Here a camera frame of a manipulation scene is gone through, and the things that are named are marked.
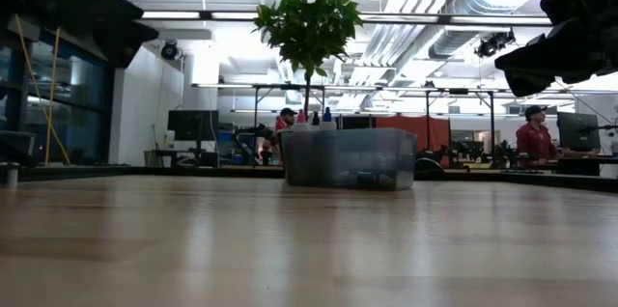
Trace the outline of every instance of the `red partition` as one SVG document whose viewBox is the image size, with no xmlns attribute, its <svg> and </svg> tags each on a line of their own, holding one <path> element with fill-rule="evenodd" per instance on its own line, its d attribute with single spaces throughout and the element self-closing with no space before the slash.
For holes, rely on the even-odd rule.
<svg viewBox="0 0 618 307">
<path fill-rule="evenodd" d="M 401 115 L 392 117 L 378 117 L 378 128 L 400 128 L 404 131 L 416 134 L 418 137 L 418 151 L 422 152 L 427 147 L 427 117 L 405 117 Z M 429 118 L 430 150 L 438 151 L 441 146 L 451 145 L 451 126 L 445 119 Z"/>
</svg>

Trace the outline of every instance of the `computer monitor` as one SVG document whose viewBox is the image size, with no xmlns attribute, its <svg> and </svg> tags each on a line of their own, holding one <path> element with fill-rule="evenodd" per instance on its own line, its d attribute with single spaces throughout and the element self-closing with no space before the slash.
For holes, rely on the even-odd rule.
<svg viewBox="0 0 618 307">
<path fill-rule="evenodd" d="M 560 147 L 576 152 L 599 150 L 598 126 L 596 115 L 558 112 Z"/>
<path fill-rule="evenodd" d="M 219 127 L 216 110 L 170 110 L 167 129 L 175 132 L 177 141 L 213 141 Z"/>
</svg>

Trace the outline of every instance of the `baseball cap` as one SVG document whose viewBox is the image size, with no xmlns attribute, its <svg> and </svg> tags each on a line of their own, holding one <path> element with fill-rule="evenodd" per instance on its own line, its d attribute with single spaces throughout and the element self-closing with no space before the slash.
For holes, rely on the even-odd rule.
<svg viewBox="0 0 618 307">
<path fill-rule="evenodd" d="M 538 105 L 530 105 L 529 107 L 525 108 L 525 119 L 527 121 L 530 121 L 530 117 L 535 115 L 535 114 L 539 114 L 542 113 L 544 111 L 548 110 L 547 107 L 540 107 Z"/>
<path fill-rule="evenodd" d="M 298 113 L 296 113 L 294 110 L 290 109 L 290 108 L 283 108 L 281 109 L 281 113 L 279 115 L 283 116 L 283 115 L 296 115 Z"/>
</svg>

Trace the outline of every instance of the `red shirt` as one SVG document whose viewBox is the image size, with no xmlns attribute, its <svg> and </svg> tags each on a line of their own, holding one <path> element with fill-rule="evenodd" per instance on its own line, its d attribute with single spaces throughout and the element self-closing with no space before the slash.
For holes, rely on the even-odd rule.
<svg viewBox="0 0 618 307">
<path fill-rule="evenodd" d="M 517 137 L 519 154 L 527 153 L 529 157 L 539 159 L 551 159 L 557 155 L 548 128 L 543 125 L 537 129 L 528 123 L 518 129 Z"/>
<path fill-rule="evenodd" d="M 283 128 L 287 128 L 288 124 L 281 119 L 281 117 L 277 117 L 277 123 L 275 125 L 275 132 L 279 132 Z"/>
</svg>

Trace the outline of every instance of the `plant stem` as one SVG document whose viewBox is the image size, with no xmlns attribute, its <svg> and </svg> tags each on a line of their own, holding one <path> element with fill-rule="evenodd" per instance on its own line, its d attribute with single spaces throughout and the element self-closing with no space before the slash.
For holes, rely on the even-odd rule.
<svg viewBox="0 0 618 307">
<path fill-rule="evenodd" d="M 307 78 L 307 88 L 305 89 L 305 110 L 304 115 L 305 119 L 309 117 L 309 96 L 311 95 L 311 89 L 309 88 L 311 85 L 311 77 Z"/>
</svg>

